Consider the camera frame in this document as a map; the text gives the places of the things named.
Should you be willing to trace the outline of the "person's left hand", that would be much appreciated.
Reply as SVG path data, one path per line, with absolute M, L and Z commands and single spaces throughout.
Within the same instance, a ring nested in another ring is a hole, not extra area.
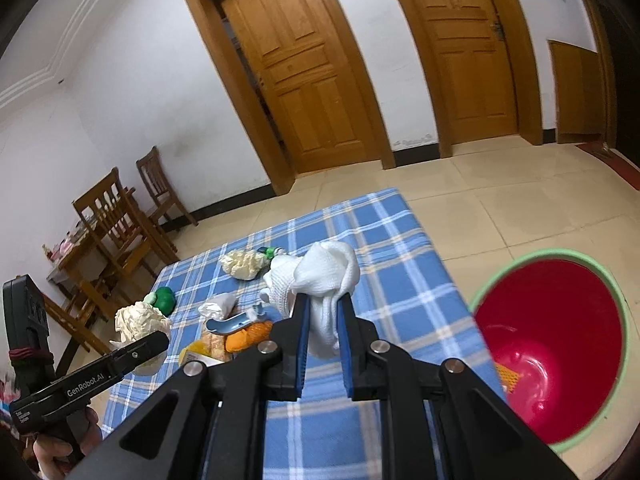
M 102 442 L 102 432 L 99 427 L 99 416 L 90 406 L 85 408 L 85 419 L 88 427 L 80 440 L 80 449 L 82 454 L 87 456 Z M 68 461 L 72 451 L 73 448 L 69 443 L 40 434 L 34 443 L 34 453 L 41 471 L 41 478 L 64 479 L 73 469 Z

